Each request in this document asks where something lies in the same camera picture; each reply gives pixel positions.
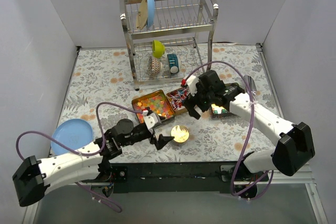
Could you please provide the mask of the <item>silver metal scoop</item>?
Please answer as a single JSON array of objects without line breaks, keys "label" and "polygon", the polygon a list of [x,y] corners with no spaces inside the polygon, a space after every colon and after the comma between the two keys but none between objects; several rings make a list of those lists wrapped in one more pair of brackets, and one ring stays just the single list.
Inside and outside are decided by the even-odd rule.
[{"label": "silver metal scoop", "polygon": [[257,88],[254,82],[254,79],[249,75],[244,75],[244,80],[248,83],[252,96],[255,98],[257,95]]}]

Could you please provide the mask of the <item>tin with gummy candies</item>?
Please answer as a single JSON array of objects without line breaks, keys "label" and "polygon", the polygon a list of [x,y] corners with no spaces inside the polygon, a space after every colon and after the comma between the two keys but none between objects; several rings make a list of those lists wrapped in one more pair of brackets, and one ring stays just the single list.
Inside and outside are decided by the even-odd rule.
[{"label": "tin with gummy candies", "polygon": [[157,90],[133,99],[131,104],[136,111],[150,108],[156,114],[165,117],[165,120],[162,121],[163,124],[175,120],[175,112],[163,90]]}]

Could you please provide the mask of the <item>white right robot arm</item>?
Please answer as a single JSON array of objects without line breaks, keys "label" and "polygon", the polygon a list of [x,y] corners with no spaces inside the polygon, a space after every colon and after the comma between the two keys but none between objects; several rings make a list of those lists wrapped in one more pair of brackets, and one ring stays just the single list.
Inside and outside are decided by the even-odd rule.
[{"label": "white right robot arm", "polygon": [[282,119],[262,105],[251,102],[250,96],[240,86],[225,84],[214,70],[182,80],[182,86],[190,93],[184,107],[191,117],[199,119],[199,111],[207,111],[211,105],[224,107],[262,132],[275,146],[263,152],[251,152],[243,156],[238,166],[238,176],[251,180],[257,172],[278,170],[286,176],[294,175],[314,155],[311,128],[301,122],[294,124]]}]

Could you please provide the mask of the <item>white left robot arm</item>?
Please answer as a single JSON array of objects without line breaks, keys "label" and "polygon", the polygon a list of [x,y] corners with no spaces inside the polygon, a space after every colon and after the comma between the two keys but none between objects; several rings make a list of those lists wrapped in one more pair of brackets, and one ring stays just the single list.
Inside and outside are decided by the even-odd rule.
[{"label": "white left robot arm", "polygon": [[76,182],[95,180],[106,182],[112,170],[110,160],[122,154],[122,147],[149,140],[161,150],[172,136],[155,136],[153,123],[134,125],[129,119],[120,120],[106,130],[103,137],[80,149],[81,155],[66,153],[37,159],[30,156],[23,160],[12,176],[19,205],[30,206],[47,193]]}]

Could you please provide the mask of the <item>gold tin with lollipops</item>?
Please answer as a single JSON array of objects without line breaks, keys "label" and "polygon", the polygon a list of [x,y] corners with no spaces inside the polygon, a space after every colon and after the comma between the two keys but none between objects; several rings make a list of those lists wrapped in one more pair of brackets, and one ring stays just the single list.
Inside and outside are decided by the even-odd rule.
[{"label": "gold tin with lollipops", "polygon": [[187,112],[187,109],[183,106],[183,103],[189,92],[189,88],[181,87],[166,94],[166,97],[176,115],[181,115]]}]

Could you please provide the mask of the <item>tin with star candies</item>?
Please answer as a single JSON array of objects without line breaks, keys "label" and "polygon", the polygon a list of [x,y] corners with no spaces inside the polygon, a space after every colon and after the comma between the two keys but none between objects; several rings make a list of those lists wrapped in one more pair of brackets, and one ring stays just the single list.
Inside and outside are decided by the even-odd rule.
[{"label": "tin with star candies", "polygon": [[232,116],[233,114],[227,111],[224,107],[212,104],[209,108],[211,119],[223,119]]}]

